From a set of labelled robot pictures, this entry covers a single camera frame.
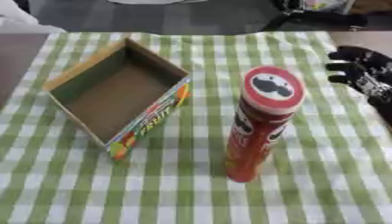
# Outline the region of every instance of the floor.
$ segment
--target floor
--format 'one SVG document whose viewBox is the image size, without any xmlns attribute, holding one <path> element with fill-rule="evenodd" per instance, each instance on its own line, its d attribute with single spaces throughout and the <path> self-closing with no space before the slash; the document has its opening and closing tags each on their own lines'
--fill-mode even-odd
<svg viewBox="0 0 392 224">
<path fill-rule="evenodd" d="M 208 0 L 199 3 L 129 5 L 107 0 L 30 0 L 42 24 L 70 32 L 151 32 L 158 34 L 240 34 L 259 32 L 279 14 L 271 0 Z M 392 30 L 392 15 L 374 16 L 369 30 Z M 286 24 L 280 31 L 328 30 Z"/>
</svg>

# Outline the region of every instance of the tablecloth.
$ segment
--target tablecloth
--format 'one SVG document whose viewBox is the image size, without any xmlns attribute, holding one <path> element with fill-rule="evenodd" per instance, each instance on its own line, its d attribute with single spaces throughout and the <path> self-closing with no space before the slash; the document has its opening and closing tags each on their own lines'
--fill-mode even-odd
<svg viewBox="0 0 392 224">
<path fill-rule="evenodd" d="M 114 163 L 41 87 L 122 36 L 188 70 L 192 97 Z M 50 35 L 0 114 L 0 223 L 392 223 L 390 134 L 327 81 L 333 49 L 325 32 Z M 307 96 L 260 176 L 235 183 L 225 146 L 242 76 L 260 65 L 288 69 Z"/>
</svg>

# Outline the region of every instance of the open cardboard box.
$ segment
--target open cardboard box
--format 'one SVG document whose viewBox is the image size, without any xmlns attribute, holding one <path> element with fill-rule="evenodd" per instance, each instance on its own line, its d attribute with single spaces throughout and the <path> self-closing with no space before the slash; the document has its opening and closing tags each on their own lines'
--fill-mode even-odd
<svg viewBox="0 0 392 224">
<path fill-rule="evenodd" d="M 44 85 L 54 102 L 112 158 L 189 95 L 187 72 L 124 38 Z"/>
</svg>

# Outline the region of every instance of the white object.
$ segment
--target white object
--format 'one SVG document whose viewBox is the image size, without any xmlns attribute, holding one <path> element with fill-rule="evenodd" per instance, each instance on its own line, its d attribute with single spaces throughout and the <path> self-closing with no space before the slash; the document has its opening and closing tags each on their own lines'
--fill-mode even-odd
<svg viewBox="0 0 392 224">
<path fill-rule="evenodd" d="M 63 29 L 50 25 L 41 25 L 39 21 L 19 9 L 13 0 L 1 0 L 0 3 L 0 33 L 27 32 L 64 32 Z"/>
<path fill-rule="evenodd" d="M 346 3 L 347 0 L 304 0 L 304 8 L 308 11 L 327 11 Z"/>
</svg>

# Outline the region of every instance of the pringles lid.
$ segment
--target pringles lid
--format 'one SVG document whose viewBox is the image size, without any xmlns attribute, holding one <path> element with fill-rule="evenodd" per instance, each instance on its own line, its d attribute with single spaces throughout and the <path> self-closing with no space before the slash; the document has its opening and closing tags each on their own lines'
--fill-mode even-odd
<svg viewBox="0 0 392 224">
<path fill-rule="evenodd" d="M 295 112 L 305 98 L 302 82 L 274 66 L 259 66 L 245 75 L 242 96 L 255 109 L 271 115 Z"/>
</svg>

